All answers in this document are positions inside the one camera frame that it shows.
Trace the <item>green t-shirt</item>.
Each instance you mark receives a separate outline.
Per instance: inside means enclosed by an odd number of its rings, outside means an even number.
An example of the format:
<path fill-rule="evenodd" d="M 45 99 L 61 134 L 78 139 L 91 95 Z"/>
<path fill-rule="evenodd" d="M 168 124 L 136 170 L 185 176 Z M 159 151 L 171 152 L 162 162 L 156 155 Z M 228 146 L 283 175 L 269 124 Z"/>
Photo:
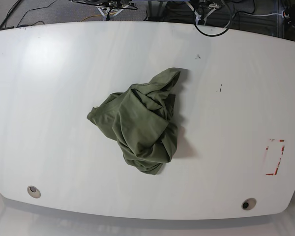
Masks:
<path fill-rule="evenodd" d="M 180 73 L 169 68 L 148 83 L 112 93 L 87 115 L 107 138 L 117 142 L 125 162 L 144 174 L 158 174 L 177 150 L 172 89 Z"/>

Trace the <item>red tape rectangle marking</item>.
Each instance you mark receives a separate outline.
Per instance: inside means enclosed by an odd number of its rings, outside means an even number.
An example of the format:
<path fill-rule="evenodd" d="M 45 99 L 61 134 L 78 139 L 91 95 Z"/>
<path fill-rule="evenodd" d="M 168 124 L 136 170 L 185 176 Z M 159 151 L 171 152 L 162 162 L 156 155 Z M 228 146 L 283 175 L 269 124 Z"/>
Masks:
<path fill-rule="evenodd" d="M 278 173 L 285 149 L 285 140 L 270 139 L 264 157 L 263 172 L 266 176 L 275 176 Z"/>

